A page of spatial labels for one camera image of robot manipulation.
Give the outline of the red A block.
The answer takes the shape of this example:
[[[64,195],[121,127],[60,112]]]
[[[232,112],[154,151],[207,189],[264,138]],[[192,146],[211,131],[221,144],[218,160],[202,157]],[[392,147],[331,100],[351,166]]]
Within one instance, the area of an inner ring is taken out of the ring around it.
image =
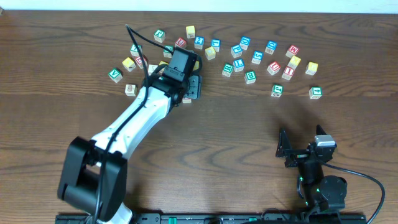
[[[186,104],[186,103],[191,103],[192,99],[191,98],[183,98],[182,99],[182,103]]]

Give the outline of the red I block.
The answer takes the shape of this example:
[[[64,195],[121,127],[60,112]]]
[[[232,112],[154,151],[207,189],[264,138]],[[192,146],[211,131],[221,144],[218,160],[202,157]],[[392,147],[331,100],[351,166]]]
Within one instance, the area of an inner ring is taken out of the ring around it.
[[[282,78],[285,80],[290,80],[293,75],[295,73],[295,70],[291,67],[286,67],[283,74],[282,74]]]

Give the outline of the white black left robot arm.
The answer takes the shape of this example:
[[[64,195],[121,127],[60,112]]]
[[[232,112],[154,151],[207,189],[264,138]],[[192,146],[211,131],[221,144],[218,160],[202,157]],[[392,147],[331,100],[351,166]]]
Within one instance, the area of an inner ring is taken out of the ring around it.
[[[69,145],[57,196],[89,214],[88,223],[129,223],[123,203],[127,162],[156,123],[184,98],[198,99],[201,76],[152,74],[133,103],[90,140],[76,137]]]

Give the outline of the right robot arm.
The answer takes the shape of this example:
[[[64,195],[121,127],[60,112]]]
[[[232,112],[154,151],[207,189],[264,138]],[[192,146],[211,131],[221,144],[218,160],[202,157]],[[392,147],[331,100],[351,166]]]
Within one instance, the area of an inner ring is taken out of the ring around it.
[[[300,197],[317,212],[337,212],[345,208],[346,180],[325,175],[322,168],[332,160],[336,147],[335,140],[320,125],[316,126],[314,141],[306,149],[294,149],[285,130],[279,131],[275,156],[284,158],[287,168],[298,169]]]

